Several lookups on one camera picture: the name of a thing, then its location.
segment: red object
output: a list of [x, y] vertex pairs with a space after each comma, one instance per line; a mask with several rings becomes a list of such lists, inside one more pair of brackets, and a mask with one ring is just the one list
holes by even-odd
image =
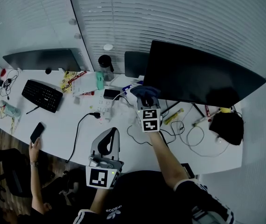
[[209, 108], [208, 108], [207, 105], [205, 105], [205, 110], [206, 110], [207, 117], [210, 117], [211, 116], [211, 113], [209, 112]]
[[0, 73], [0, 77], [3, 77], [6, 74], [6, 69], [2, 69], [1, 73]]
[[91, 92], [84, 93], [82, 95], [94, 95], [94, 94], [95, 94], [95, 92], [94, 91], [91, 91]]
[[84, 71], [84, 72], [80, 73], [79, 75], [76, 75], [74, 78], [70, 79], [70, 80], [68, 81], [68, 83], [71, 84], [74, 80], [78, 79], [79, 77], [83, 76], [83, 75], [86, 74], [86, 73], [87, 73], [87, 72]]

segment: computer monitor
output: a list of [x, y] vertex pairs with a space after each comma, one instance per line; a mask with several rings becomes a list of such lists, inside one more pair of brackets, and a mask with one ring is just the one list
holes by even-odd
[[229, 108], [262, 86], [254, 72], [212, 54], [152, 41], [144, 85], [159, 98]]
[[3, 59], [13, 68], [22, 70], [58, 70], [81, 71], [70, 49], [46, 49], [14, 53]]

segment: black pouch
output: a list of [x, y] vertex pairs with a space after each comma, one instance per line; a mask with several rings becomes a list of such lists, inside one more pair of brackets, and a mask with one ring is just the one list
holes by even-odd
[[244, 121], [236, 112], [218, 113], [213, 118], [209, 129], [228, 143], [240, 145], [244, 136]]

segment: desk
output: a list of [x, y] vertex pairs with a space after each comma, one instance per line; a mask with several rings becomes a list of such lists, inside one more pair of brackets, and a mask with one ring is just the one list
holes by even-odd
[[[25, 83], [29, 79], [59, 86], [62, 77], [63, 74], [59, 71], [52, 71], [51, 74], [47, 75], [44, 71], [25, 70], [21, 72], [19, 77], [16, 79], [9, 95], [10, 100], [7, 101], [6, 97], [0, 97], [0, 100], [3, 99], [9, 104], [21, 109], [22, 116], [16, 131], [13, 133], [15, 138], [29, 144], [30, 135], [36, 125], [39, 122], [42, 122], [45, 124], [45, 131], [42, 134], [42, 150], [46, 153], [67, 160], [73, 150], [78, 121], [86, 113], [97, 111], [99, 97], [103, 94], [103, 91], [96, 91], [94, 96], [83, 97], [79, 105], [74, 104], [72, 94], [64, 94], [61, 106], [56, 113], [51, 113], [39, 108], [28, 115], [25, 113], [34, 109], [36, 105], [21, 95]], [[113, 85], [125, 87], [130, 84], [131, 80], [131, 78], [121, 75], [113, 82]], [[164, 100], [160, 100], [160, 105], [162, 110], [166, 108]], [[198, 106], [201, 111], [205, 113], [205, 107], [203, 105]], [[175, 113], [179, 108], [183, 108], [185, 110], [185, 112], [180, 114], [178, 117], [179, 120], [181, 120], [191, 108], [191, 104], [181, 102], [170, 110], [169, 115]], [[95, 119], [93, 116], [88, 116], [81, 122], [76, 150], [71, 161], [82, 165], [88, 165], [88, 157], [90, 155], [92, 141], [103, 131], [111, 127], [116, 127], [120, 133], [119, 158], [124, 162], [123, 172], [159, 170], [158, 162], [152, 147], [148, 144], [137, 144], [127, 135], [127, 128], [130, 125], [133, 125], [130, 128], [130, 134], [133, 135], [139, 142], [149, 141], [147, 135], [141, 132], [141, 129], [136, 121], [136, 111], [133, 108], [128, 107], [124, 99], [115, 101], [113, 109], [114, 116], [109, 123], [104, 122], [101, 119]], [[210, 107], [211, 112], [215, 109], [215, 107]], [[184, 119], [185, 132], [182, 134], [184, 140], [186, 134], [191, 129], [191, 124], [200, 117], [200, 114], [195, 108], [192, 108], [190, 113], [186, 116]], [[227, 142], [222, 141], [221, 143], [217, 143], [215, 141], [217, 135], [209, 131], [208, 125], [209, 123], [207, 121], [200, 124], [205, 132], [205, 137], [202, 143], [193, 149], [203, 155], [219, 154], [227, 147]], [[10, 133], [10, 127], [11, 119], [9, 117], [0, 119], [0, 128], [2, 130]], [[162, 125], [161, 128], [171, 133], [169, 125]], [[164, 136], [166, 141], [174, 139], [174, 137], [171, 137], [166, 133]], [[194, 129], [189, 136], [190, 144], [197, 143], [201, 137], [202, 132], [199, 129]], [[201, 157], [193, 153], [181, 142], [179, 137], [177, 137], [175, 142], [169, 144], [169, 148], [180, 163], [189, 163], [195, 175], [214, 173], [241, 167], [243, 150], [242, 143], [240, 146], [229, 145], [223, 154], [212, 158]]]

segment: keyboard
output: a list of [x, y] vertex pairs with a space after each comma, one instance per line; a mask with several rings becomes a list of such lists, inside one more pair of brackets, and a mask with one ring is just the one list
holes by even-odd
[[62, 93], [39, 82], [28, 80], [22, 91], [22, 96], [40, 108], [55, 113]]

